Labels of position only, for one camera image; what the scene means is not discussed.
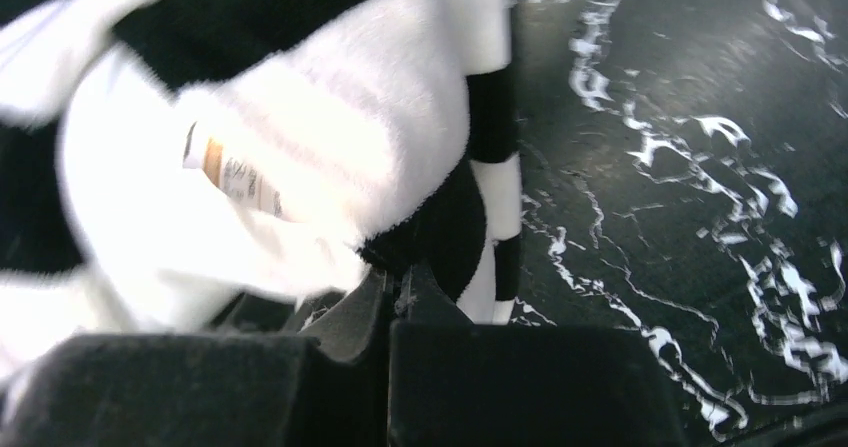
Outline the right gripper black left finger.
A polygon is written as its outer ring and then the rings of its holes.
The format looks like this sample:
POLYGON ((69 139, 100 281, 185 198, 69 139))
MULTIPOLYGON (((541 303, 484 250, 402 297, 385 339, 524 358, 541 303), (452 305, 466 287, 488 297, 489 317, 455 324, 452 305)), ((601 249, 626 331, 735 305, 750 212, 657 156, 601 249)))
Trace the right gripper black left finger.
POLYGON ((79 336, 52 350, 5 446, 381 446, 392 279, 307 328, 79 336))

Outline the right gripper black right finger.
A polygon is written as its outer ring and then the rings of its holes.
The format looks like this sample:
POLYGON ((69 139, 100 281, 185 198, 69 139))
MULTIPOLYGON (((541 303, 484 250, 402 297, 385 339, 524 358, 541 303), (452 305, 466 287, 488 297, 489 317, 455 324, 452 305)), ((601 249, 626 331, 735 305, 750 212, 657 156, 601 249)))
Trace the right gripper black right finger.
POLYGON ((426 266, 391 327, 395 446, 683 446, 668 379, 633 331, 475 325, 426 266))

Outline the black white striped pillowcase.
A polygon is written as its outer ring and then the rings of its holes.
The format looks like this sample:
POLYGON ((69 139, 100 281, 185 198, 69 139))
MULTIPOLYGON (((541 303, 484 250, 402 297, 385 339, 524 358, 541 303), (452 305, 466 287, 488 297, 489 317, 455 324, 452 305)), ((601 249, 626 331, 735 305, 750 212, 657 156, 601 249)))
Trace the black white striped pillowcase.
POLYGON ((508 0, 1 0, 1 375, 83 333, 190 332, 425 260, 517 295, 508 0))

